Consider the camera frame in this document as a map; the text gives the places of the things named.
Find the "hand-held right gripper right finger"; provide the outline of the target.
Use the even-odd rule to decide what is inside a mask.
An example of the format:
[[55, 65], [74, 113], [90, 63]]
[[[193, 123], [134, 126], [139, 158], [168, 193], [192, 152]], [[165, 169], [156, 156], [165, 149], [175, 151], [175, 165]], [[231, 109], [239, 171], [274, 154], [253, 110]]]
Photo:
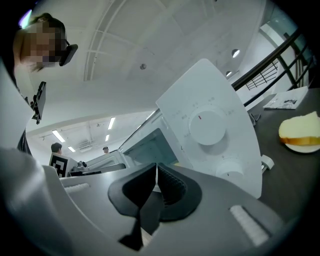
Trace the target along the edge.
[[164, 209], [146, 256], [260, 256], [284, 225], [222, 178], [160, 163], [157, 183]]

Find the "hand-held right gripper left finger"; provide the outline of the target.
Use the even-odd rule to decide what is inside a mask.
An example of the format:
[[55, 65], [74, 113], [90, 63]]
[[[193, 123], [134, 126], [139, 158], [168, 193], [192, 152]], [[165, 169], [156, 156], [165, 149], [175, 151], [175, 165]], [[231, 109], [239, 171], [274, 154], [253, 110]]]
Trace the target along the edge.
[[155, 163], [60, 179], [73, 207], [63, 214], [72, 256], [157, 256], [156, 238], [143, 245], [140, 210], [156, 184]]

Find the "white microwave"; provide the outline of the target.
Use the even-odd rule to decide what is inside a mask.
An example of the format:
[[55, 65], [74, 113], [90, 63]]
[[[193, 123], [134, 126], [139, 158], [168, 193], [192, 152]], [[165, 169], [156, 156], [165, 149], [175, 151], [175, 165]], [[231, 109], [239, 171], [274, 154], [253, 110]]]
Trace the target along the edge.
[[156, 105], [118, 149], [90, 160], [88, 167], [178, 165], [261, 196], [262, 161], [254, 126], [233, 87], [209, 60], [194, 64]]

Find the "white printed paper sheet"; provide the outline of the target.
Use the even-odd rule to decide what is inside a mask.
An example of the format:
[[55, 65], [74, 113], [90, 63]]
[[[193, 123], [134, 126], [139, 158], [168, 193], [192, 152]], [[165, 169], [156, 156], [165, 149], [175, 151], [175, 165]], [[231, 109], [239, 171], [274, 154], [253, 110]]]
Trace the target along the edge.
[[295, 110], [307, 95], [308, 90], [308, 87], [304, 86], [277, 93], [263, 108]]

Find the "white round plate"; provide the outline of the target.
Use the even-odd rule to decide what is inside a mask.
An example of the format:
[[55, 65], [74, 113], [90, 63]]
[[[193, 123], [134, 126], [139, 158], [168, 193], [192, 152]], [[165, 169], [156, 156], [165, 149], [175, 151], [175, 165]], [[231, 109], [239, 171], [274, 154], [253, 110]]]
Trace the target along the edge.
[[320, 150], [320, 138], [281, 138], [280, 141], [289, 149], [298, 153], [313, 153]]

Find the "dark grey table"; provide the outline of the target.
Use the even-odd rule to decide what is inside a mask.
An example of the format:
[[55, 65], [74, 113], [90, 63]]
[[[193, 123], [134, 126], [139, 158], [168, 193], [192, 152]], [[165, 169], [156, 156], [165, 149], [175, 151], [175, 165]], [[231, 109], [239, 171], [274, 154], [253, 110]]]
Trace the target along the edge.
[[282, 121], [313, 111], [320, 115], [320, 88], [308, 91], [297, 109], [264, 109], [273, 98], [269, 95], [248, 110], [260, 115], [254, 129], [260, 152], [274, 162], [262, 175], [260, 201], [272, 208], [285, 222], [299, 216], [309, 201], [320, 176], [320, 150], [303, 154], [290, 150], [279, 140]]

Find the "person's black and white top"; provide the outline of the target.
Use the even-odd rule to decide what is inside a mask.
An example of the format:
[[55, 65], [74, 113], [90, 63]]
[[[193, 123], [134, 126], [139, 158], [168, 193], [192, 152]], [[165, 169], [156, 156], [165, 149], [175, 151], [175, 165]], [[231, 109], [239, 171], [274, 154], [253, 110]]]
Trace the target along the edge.
[[0, 57], [0, 147], [31, 154], [26, 126], [33, 110], [13, 82]]

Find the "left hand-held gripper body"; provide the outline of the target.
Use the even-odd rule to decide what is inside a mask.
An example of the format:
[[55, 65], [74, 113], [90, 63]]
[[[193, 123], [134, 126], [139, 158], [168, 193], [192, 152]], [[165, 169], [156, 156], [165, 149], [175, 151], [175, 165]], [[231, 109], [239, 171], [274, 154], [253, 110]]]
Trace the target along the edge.
[[59, 178], [88, 176], [102, 173], [101, 170], [89, 170], [87, 164], [83, 161], [77, 162], [70, 157], [57, 153], [51, 154], [49, 165], [55, 168]]

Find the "black mounted phone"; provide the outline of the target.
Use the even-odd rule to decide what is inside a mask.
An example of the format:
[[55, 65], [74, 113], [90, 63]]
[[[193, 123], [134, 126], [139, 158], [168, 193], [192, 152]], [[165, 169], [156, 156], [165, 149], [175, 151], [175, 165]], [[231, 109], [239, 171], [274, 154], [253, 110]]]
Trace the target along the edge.
[[34, 115], [33, 120], [36, 120], [36, 124], [39, 125], [42, 120], [43, 110], [46, 102], [46, 82], [42, 81], [38, 87], [37, 93], [33, 96], [33, 101], [30, 103]]

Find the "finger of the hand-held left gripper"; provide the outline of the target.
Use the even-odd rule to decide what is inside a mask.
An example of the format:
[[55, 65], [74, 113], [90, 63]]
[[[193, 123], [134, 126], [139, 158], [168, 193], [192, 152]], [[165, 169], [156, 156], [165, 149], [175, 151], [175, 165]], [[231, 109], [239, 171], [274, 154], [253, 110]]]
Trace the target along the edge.
[[88, 172], [89, 173], [107, 173], [107, 172], [113, 172], [113, 171], [118, 171], [123, 169], [126, 169], [126, 165], [124, 163], [118, 163], [110, 166], [90, 169]]

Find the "bread slice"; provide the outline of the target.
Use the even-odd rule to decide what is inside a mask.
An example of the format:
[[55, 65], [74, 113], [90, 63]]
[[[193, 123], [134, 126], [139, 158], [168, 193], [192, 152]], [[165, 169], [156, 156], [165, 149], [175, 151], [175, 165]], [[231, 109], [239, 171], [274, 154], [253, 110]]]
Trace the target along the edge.
[[316, 111], [284, 120], [278, 129], [283, 144], [295, 146], [320, 145], [320, 117]]

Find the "black metal railing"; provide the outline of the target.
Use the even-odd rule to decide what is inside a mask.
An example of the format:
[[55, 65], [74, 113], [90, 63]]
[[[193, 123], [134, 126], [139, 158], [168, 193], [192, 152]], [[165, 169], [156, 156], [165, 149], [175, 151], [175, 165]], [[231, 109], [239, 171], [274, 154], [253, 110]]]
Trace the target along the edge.
[[[309, 60], [306, 60], [304, 57], [304, 52], [309, 47], [308, 43], [305, 43], [302, 49], [299, 49], [296, 45], [296, 40], [302, 36], [303, 34], [301, 30], [298, 28], [274, 51], [267, 55], [267, 57], [231, 84], [235, 91], [238, 91], [242, 87], [247, 87], [247, 89], [250, 90], [259, 88], [261, 85], [266, 84], [264, 89], [252, 96], [251, 99], [247, 100], [243, 104], [245, 107], [261, 97], [284, 76], [288, 76], [289, 78], [289, 91], [302, 86], [301, 81], [305, 78], [309, 69], [316, 65], [315, 56], [313, 54]], [[289, 64], [287, 64], [282, 57], [282, 54], [290, 47], [293, 49], [295, 57]]]

